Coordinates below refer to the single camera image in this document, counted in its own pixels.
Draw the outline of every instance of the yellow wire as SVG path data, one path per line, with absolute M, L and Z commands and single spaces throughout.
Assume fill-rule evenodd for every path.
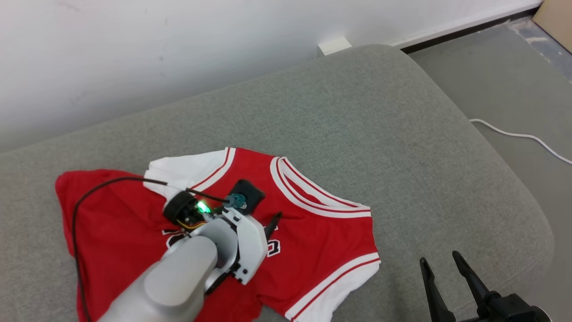
M 198 223 L 198 224 L 196 224 L 196 225 L 194 225 L 194 226 L 189 226 L 189 225 L 185 225 L 184 223 L 182 223 L 182 222 L 179 221 L 179 220 L 177 220 L 177 222 L 179 223 L 179 225 L 183 226 L 184 228 L 190 229 L 190 230 L 197 229 L 197 228 L 199 228 L 200 226 L 206 224 L 206 222 L 201 222 L 201 223 Z

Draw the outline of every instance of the green led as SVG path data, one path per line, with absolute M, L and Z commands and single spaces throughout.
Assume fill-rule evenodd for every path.
M 207 205 L 205 205 L 204 202 L 199 201 L 197 202 L 197 208 L 202 212 L 202 213 L 209 213 L 210 214 L 210 209 Z

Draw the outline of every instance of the red stripe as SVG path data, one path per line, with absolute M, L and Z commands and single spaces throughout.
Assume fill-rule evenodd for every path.
M 346 205 L 346 206 L 354 207 L 354 208 L 357 207 L 356 205 L 353 205 L 353 204 L 351 204 L 351 203 L 348 203 L 348 202 L 346 202 L 346 201 L 337 199 L 336 197 L 333 197 L 333 196 L 330 196 L 330 195 L 324 193 L 324 192 L 320 189 L 320 187 L 317 187 L 317 186 L 315 186 L 314 184 L 312 184 L 312 183 L 310 183 L 309 181 L 307 181 L 307 180 L 301 175 L 301 173 L 298 172 L 298 170 L 294 169 L 294 168 L 290 165 L 290 162 L 286 161 L 285 163 L 286 163 L 286 165 L 290 168 L 290 170 L 292 170 L 292 172 L 294 172 L 294 174 L 295 174 L 298 178 L 300 178 L 300 179 L 301 179 L 302 181 L 304 181 L 307 185 L 309 185 L 310 187 L 314 188 L 314 189 L 315 189 L 316 191 L 318 191 L 319 193 L 323 194 L 324 196 L 326 196 L 326 197 L 328 197 L 328 198 L 330 198 L 330 199 L 332 199 L 332 200 L 334 200 L 334 201 L 337 201 L 337 202 L 339 202 L 339 203 L 343 203 L 343 204 Z
M 379 261 L 379 258 L 376 258 L 376 259 L 374 259 L 374 260 L 370 260 L 370 261 L 368 261 L 368 262 L 364 262 L 364 263 L 358 264 L 358 265 L 352 267 L 351 269 L 346 270 L 342 275 L 338 276 L 335 280 L 333 280 L 330 284 L 328 284 L 328 286 L 326 286 L 323 290 L 321 290 L 320 293 L 318 293 L 316 296 L 314 296 L 314 298 L 313 298 L 310 302 L 308 302 L 308 304 L 306 304 L 306 305 L 300 310 L 300 312 L 298 312 L 298 314 L 296 314 L 296 315 L 292 318 L 291 321 L 293 322 L 294 320 L 296 320 L 296 318 L 299 317 L 300 314 L 302 314 L 302 312 L 304 312 L 304 310 L 307 309 L 308 306 L 310 306 L 310 304 L 312 304 L 322 293 L 324 293 L 325 290 L 327 290 L 332 284 L 334 284 L 335 282 L 337 282 L 337 281 L 338 281 L 340 278 L 342 278 L 344 275 L 346 275 L 347 273 L 353 271 L 353 270 L 356 269 L 356 268 L 362 267 L 363 265 L 371 264 L 371 263 L 377 262 L 377 261 Z
M 329 211 L 331 213 L 344 213 L 344 214 L 351 214 L 351 213 L 367 213 L 368 210 L 365 209 L 361 209 L 361 210 L 341 210 L 341 209 L 324 209 L 324 208 L 320 208 L 318 206 L 312 205 L 310 203 L 308 203 L 307 201 L 300 199 L 295 193 L 292 192 L 292 190 L 290 190 L 290 188 L 288 187 L 288 185 L 286 184 L 284 178 L 282 177 L 282 172 L 280 171 L 280 167 L 278 162 L 276 162 L 276 171 L 278 171 L 278 177 L 280 177 L 280 181 L 282 181 L 282 184 L 284 184 L 284 187 L 286 187 L 286 189 L 288 191 L 290 191 L 290 194 L 294 196 L 294 198 L 298 199 L 300 202 L 302 202 L 303 204 L 319 209 L 319 210 L 324 210 L 324 211 Z
M 228 161 L 228 156 L 231 154 L 231 148 L 228 148 L 227 150 L 227 156 L 224 159 L 224 163 L 222 166 L 220 166 L 218 169 L 216 169 L 210 176 L 208 176 L 206 179 L 204 179 L 203 181 L 197 183 L 196 185 L 192 186 L 191 189 L 195 189 L 196 187 L 200 186 L 201 184 L 205 183 L 208 179 L 212 178 L 212 176 L 214 176 L 217 172 L 219 172 L 222 168 L 224 168 L 224 166 L 226 165 L 227 161 Z

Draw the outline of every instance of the basketball jersey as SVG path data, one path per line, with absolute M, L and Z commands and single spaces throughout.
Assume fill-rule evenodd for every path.
M 288 320 L 329 322 L 349 292 L 379 269 L 370 208 L 326 192 L 287 158 L 226 148 L 153 161 L 145 177 L 219 197 L 240 179 L 262 190 L 265 198 L 253 217 L 264 226 L 278 212 L 282 219 L 268 241 L 266 259 L 246 287 Z M 180 192 L 152 183 L 144 186 L 167 200 Z M 220 205 L 196 197 L 211 208 Z
M 66 172 L 58 178 L 56 192 L 70 254 L 75 203 L 94 186 L 119 176 L 133 175 L 95 170 Z M 277 212 L 283 214 L 254 278 L 247 285 L 227 278 L 206 297 L 195 322 L 251 322 L 263 304 L 291 321 L 328 322 L 347 294 L 379 269 L 370 209 L 321 189 L 286 158 L 227 148 L 153 161 L 145 176 L 218 197 L 246 179 L 265 193 L 253 217 L 267 225 Z M 162 215 L 164 204 L 180 191 L 156 184 L 145 187 L 141 182 L 114 183 L 79 208 L 78 252 L 94 321 L 184 236 Z M 211 209 L 220 205 L 197 197 Z M 86 321 L 79 294 L 77 309 L 80 321 Z

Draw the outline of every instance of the baseboard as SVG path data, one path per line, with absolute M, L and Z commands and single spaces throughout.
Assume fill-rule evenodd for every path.
M 541 4 L 542 0 L 528 0 L 523 3 L 518 3 L 516 5 L 502 7 L 500 9 L 489 11 L 488 13 L 474 15 L 472 17 L 468 17 L 460 21 L 448 23 L 441 27 L 431 29 L 430 31 L 395 41 L 393 43 L 390 43 L 390 45 L 397 47 L 399 49 L 412 47 L 414 45 L 430 41 L 432 39 L 439 38 L 441 36 L 456 33 L 464 29 L 479 26 L 484 23 L 502 19 L 531 9 L 536 9 Z

